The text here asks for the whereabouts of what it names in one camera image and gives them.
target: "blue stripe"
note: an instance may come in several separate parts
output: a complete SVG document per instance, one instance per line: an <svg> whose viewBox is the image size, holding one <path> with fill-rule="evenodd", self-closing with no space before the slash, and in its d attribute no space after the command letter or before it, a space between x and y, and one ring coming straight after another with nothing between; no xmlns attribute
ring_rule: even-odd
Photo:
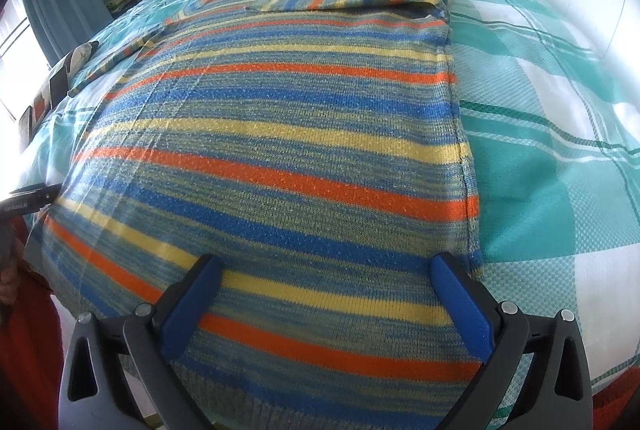
<svg viewBox="0 0 640 430"><path fill-rule="evenodd" d="M313 90L278 89L269 87L235 86L235 87L198 87L196 89L176 88L175 82L184 83L184 78L163 80L171 86L158 89L140 88L139 91L128 92L112 101L109 114L117 114L124 108L142 106L147 103L187 102L191 100L279 100L285 102L311 103L323 106L336 106L350 110L368 110L377 114L406 116L416 120L448 120L460 116L457 103L438 102L419 105L401 100L390 100L379 96L356 96L353 94L335 94ZM449 144L452 141L442 140Z"/></svg>
<svg viewBox="0 0 640 430"><path fill-rule="evenodd" d="M84 197L83 203L89 207L94 207L98 211L101 211L100 206L104 206L105 204L113 204L113 201L118 200L118 195L112 195L110 192L105 193L103 189L98 187L87 187L84 184L76 184L74 185L74 192L82 195ZM149 254L148 248L139 248L137 246L132 246L128 242L121 240L117 235L114 235L110 232L105 232L100 226L92 223L90 220L86 219L82 215L79 215L71 210L63 206L55 206L55 211L49 213L58 224L62 226L74 226L72 231L75 231L77 228L83 235L82 240L89 244L94 250L98 251L98 253L102 254L104 257L111 260L117 266L132 272L133 274L139 274L140 269L145 269L148 267L151 262L153 262L152 266L154 269L154 273L145 279L145 281L151 284L158 289L164 289L172 282L176 282L181 280L184 276L184 269L179 267L176 264L173 264L169 261L158 260L158 258L154 254ZM129 217L128 224L130 226L135 226L136 219ZM149 235L152 238L156 238L157 240L163 240L166 235L166 226L163 226L162 223L152 223L146 225L143 228L143 232L145 235ZM234 262L228 263L229 269L238 270L241 272L247 272L253 274L255 276L263 276L265 278L273 278L274 280L284 280L287 282L287 277L289 277L292 281L297 282L302 287L316 288L329 292L337 292L337 293L345 293L351 295L360 295L362 293L362 285L359 283L360 277L359 275L362 273L361 271L357 271L354 269L347 269L343 267L343 264L340 262L331 262L331 261L315 261L314 267L315 270L324 270L324 275L331 276L335 274L337 270L342 270L341 273L343 275L342 280L339 284L332 282L331 280L325 280L324 278L318 278L314 273L309 274L304 270L297 270L296 272L285 271L285 274L280 273L278 275L277 270L279 267L278 263L286 263L290 259L290 254L282 253L275 248L265 248L263 246L249 246L244 245L243 243L237 243L234 241L225 241L225 240L216 240L212 241L212 246L210 248L203 248L197 242L199 231L197 226L188 226L185 225L183 227L183 233L181 238L178 240L174 240L173 244L176 245L181 250L187 251L191 254L201 254L204 252L213 252L215 254L224 255L224 248L232 247L233 251L240 250L242 255L236 255L234 257ZM428 275L422 274L420 275L419 280L428 281ZM406 292L408 294L407 297L404 296L403 292L400 296L397 296L397 300L409 300L409 301L418 301L421 303L425 303L428 305L434 305L438 301L430 288L426 288L424 291L424 297L420 297L419 300L415 297L415 291ZM381 296L379 298L386 298L386 293L380 293ZM455 332L455 328L439 328L438 330L442 331L453 331Z"/></svg>
<svg viewBox="0 0 640 430"><path fill-rule="evenodd" d="M471 270L478 269L482 266L482 252L480 250L475 250L469 255L469 266Z"/></svg>
<svg viewBox="0 0 640 430"><path fill-rule="evenodd" d="M319 399L318 397L305 396L296 391L289 393L278 392L249 381L247 378L238 378L212 366L204 365L191 358L188 354L181 357L179 362L205 378L211 378L217 383L240 389L255 399L273 406L293 409L308 416L324 416L337 421L369 424L376 428L398 428L403 430L432 430L436 428L441 419L439 417L406 412L382 412L357 408Z"/></svg>
<svg viewBox="0 0 640 430"><path fill-rule="evenodd" d="M206 17L208 20L202 20L202 23L194 22L193 26L206 25L211 22L210 17ZM447 40L447 31L437 33L435 28L425 28L424 30L418 30L412 35L407 35L406 31L377 31L377 30L362 30L360 26L333 26L333 25L314 25L309 26L307 24L284 24L278 26L259 26L260 22L256 21L246 29L234 30L234 31L211 31L211 34L193 39L191 41L185 41L180 46L180 52L184 53L190 48L204 48L207 46L216 46L219 44L228 47L229 42L251 40L258 43L263 38L286 38L290 40L291 30L295 30L296 36L311 36L311 37L340 37L344 38L374 38L377 40L387 40L391 42L407 42L407 40L413 42L430 42L438 46L443 46L449 43ZM171 50L165 51L167 54L172 53ZM309 46L309 53L313 52L313 45Z"/></svg>
<svg viewBox="0 0 640 430"><path fill-rule="evenodd" d="M228 180L220 179L228 185ZM100 187L112 192L122 194L128 198L148 204L158 210L166 211L185 219L200 222L213 229L238 236L245 240L251 240L270 246L279 246L290 251L314 254L325 258L332 258L354 264L362 264L369 267L381 267L402 272L411 272L424 275L427 273L427 258L398 251L379 250L353 244L351 242L339 242L315 235L305 235L275 228L260 222L241 219L241 217L224 214L206 206L191 203L187 200L171 197L154 190L142 188L133 182L121 182L118 179L107 177L104 174L91 175L91 186ZM84 200L82 197L74 197L74 188L70 186L71 198L75 201ZM270 196L274 196L276 190L269 190ZM289 200L295 200L295 194L287 194Z"/></svg>

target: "red fabric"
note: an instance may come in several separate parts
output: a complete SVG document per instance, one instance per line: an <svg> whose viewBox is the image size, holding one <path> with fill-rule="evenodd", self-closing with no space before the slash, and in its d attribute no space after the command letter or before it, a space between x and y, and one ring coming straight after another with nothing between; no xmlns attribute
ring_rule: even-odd
<svg viewBox="0 0 640 430"><path fill-rule="evenodd" d="M21 220L14 227L24 243ZM20 263L20 280L9 321L0 329L0 367L40 428L57 430L63 365L60 319L43 277Z"/></svg>
<svg viewBox="0 0 640 430"><path fill-rule="evenodd" d="M640 386L640 368L630 368L593 396L593 430L609 430Z"/></svg>

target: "plaid bedspread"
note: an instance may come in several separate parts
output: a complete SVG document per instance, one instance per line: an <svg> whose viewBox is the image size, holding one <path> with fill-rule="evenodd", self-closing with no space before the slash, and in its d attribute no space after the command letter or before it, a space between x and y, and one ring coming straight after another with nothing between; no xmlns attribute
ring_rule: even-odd
<svg viewBox="0 0 640 430"><path fill-rule="evenodd" d="M78 142L104 93L92 94L95 77L108 78L123 53L195 1L145 0L97 35L77 96L24 154L24 182L67 175L74 150L56 140ZM572 309L599 389L640 352L640 103L543 0L455 0L450 26L485 283L534 314ZM77 99L86 107L73 115Z"/></svg>

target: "window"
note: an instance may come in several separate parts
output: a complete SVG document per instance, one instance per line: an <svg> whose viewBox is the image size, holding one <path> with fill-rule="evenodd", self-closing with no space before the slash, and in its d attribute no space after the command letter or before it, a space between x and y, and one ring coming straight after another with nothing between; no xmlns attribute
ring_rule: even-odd
<svg viewBox="0 0 640 430"><path fill-rule="evenodd" d="M0 193L14 187L18 120L48 73L22 0L8 0L0 11Z"/></svg>

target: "striped sweater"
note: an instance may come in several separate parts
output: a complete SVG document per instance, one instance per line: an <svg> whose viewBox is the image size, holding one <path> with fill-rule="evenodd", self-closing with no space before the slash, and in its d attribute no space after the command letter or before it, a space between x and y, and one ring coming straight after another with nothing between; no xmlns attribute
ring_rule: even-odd
<svg viewBox="0 0 640 430"><path fill-rule="evenodd" d="M213 253L174 363L246 428L434 428L477 370L426 266L479 276L451 0L200 0L111 89L44 223L73 314L155 301Z"/></svg>

